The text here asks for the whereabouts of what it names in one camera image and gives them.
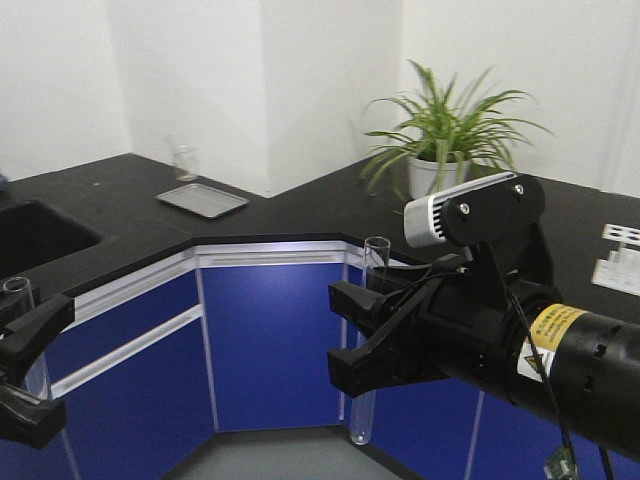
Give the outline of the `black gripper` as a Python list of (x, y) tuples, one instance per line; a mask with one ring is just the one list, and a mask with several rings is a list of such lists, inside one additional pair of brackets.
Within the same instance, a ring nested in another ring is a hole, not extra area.
[(364, 393), (455, 378), (514, 405), (540, 405), (541, 382), (517, 371), (525, 328), (543, 305), (543, 286), (513, 272), (507, 304), (481, 296), (472, 263), (458, 257), (434, 264), (381, 267), (364, 287), (328, 287), (330, 309), (365, 342), (328, 351), (329, 379), (352, 398)]

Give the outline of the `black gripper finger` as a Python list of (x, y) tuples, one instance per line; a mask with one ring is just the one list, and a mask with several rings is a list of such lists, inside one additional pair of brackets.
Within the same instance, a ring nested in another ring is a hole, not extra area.
[(74, 299), (57, 294), (8, 323), (1, 340), (3, 379), (22, 385), (37, 358), (74, 319)]
[(40, 399), (10, 384), (1, 385), (1, 439), (43, 449), (66, 426), (62, 400)]

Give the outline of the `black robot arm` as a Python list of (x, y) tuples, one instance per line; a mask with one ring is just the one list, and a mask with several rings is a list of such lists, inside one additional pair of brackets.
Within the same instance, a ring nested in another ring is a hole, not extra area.
[(333, 283), (329, 300), (366, 339), (328, 354), (330, 381), (345, 394), (455, 378), (638, 458), (637, 325), (456, 255), (391, 268), (381, 293)]

